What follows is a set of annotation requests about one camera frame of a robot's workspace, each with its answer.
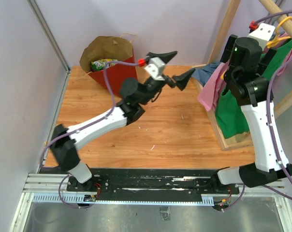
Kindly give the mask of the pink shirt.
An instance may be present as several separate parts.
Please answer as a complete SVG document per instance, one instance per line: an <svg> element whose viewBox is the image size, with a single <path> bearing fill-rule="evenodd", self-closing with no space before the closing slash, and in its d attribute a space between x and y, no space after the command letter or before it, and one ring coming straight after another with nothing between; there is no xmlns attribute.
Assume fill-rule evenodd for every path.
<svg viewBox="0 0 292 232"><path fill-rule="evenodd" d="M283 45L287 40L288 35L285 33L280 36L281 41L274 46L275 49ZM219 101L219 95L225 89L225 82L221 76L225 73L228 68L228 63L220 62L220 65L216 68L214 73L211 75L207 83L202 86L202 91L199 93L198 101L205 107L207 111L215 110Z"/></svg>

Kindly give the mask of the red brown paper bag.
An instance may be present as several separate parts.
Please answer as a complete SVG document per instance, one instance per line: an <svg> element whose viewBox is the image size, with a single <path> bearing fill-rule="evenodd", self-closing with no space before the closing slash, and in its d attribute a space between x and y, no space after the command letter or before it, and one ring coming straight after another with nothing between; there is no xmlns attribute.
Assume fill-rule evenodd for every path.
<svg viewBox="0 0 292 232"><path fill-rule="evenodd" d="M94 81L107 89L104 81L104 63L108 62L106 74L113 94L120 97L121 85L127 78L137 79L136 68L116 64L117 61L135 63L133 45L128 40L115 36L98 36L80 58L80 66Z"/></svg>

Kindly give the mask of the green tank top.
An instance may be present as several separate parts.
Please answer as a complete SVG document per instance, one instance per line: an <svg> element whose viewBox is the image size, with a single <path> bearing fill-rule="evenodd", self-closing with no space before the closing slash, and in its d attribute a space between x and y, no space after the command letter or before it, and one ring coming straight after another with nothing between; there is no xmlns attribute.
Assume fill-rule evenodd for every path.
<svg viewBox="0 0 292 232"><path fill-rule="evenodd" d="M292 57L292 40L287 40L277 48L277 52L262 74L267 80L271 80L274 72ZM237 105L235 97L228 89L224 89L219 97L215 110L217 124L224 138L228 139L237 134L249 132L249 127L241 108Z"/></svg>

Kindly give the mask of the green Fox's candy packet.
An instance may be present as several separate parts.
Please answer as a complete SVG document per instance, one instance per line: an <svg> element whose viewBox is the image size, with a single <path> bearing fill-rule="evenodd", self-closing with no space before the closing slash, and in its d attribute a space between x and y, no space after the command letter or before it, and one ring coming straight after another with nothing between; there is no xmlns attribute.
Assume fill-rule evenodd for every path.
<svg viewBox="0 0 292 232"><path fill-rule="evenodd" d="M104 64L106 62L109 62L109 61L110 61L110 59L100 59L100 60L92 61L90 63L91 71L97 72L97 71L104 69Z"/></svg>

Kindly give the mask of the teal candy packet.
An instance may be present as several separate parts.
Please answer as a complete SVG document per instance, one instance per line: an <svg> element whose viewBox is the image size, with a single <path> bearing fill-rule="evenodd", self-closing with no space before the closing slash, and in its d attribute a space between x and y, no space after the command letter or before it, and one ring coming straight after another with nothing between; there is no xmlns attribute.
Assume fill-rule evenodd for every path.
<svg viewBox="0 0 292 232"><path fill-rule="evenodd" d="M105 59L104 63L107 63L108 65L116 65L118 62L117 59Z"/></svg>

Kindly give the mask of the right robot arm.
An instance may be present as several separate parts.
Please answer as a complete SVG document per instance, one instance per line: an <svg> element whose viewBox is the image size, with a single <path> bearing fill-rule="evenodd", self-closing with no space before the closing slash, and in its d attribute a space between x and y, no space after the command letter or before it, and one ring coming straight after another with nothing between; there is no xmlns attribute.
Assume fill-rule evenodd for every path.
<svg viewBox="0 0 292 232"><path fill-rule="evenodd" d="M282 151L277 127L272 119L273 94L268 90L269 81L261 75L262 52L256 39L231 35L221 57L222 62L229 63L223 79L247 121L255 161L218 170L216 178L210 181L215 193L224 192L230 184L244 184L253 188L292 176L292 164Z"/></svg>

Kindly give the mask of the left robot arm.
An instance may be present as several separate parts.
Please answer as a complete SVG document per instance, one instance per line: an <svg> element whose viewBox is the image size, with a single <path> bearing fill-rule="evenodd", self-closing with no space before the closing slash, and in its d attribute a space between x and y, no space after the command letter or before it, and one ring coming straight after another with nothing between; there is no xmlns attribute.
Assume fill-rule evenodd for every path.
<svg viewBox="0 0 292 232"><path fill-rule="evenodd" d="M149 77L143 83L133 77L126 78L119 90L121 100L115 102L112 98L111 109L103 114L67 128L62 124L54 128L52 140L46 147L51 150L60 169L74 177L82 190L92 190L95 179L90 168L80 160L78 150L110 131L137 121L145 112L142 107L156 101L165 85L181 91L185 89L195 71L194 68L172 77L163 73L166 63L176 54L176 51L163 54L148 53L146 58L139 60L138 63L115 61L115 64L119 65L140 66Z"/></svg>

